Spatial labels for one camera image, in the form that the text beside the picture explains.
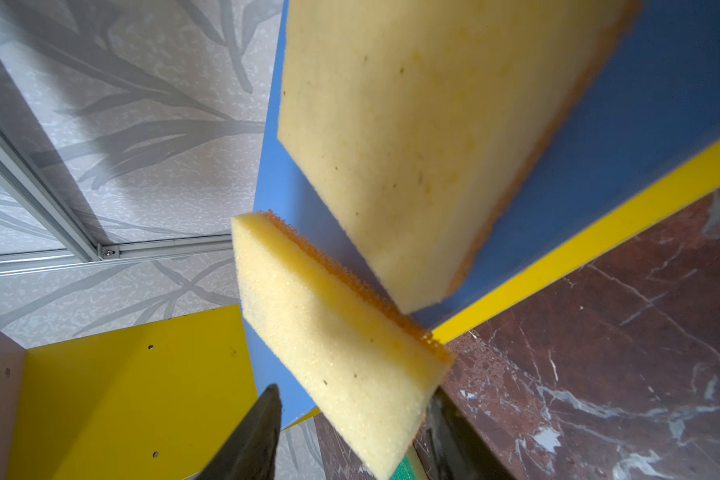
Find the green scourer yellow sponge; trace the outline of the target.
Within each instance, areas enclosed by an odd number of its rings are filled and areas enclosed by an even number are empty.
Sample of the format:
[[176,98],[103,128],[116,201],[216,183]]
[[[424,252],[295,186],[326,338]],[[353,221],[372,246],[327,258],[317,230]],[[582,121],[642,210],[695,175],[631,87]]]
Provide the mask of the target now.
[[413,446],[410,446],[390,477],[390,480],[428,480],[420,457]]

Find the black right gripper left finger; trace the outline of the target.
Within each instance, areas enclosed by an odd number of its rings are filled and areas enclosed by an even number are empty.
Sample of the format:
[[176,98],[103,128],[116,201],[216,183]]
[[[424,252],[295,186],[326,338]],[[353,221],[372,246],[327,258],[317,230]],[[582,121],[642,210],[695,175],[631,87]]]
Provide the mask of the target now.
[[273,479],[281,415],[279,388],[270,384],[196,479]]

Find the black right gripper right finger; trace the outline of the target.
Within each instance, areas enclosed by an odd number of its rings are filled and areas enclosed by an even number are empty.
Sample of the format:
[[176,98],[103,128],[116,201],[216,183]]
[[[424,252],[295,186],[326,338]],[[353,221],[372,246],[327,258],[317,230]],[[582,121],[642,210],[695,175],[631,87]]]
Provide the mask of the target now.
[[426,431],[434,479],[514,479],[442,387],[427,406]]

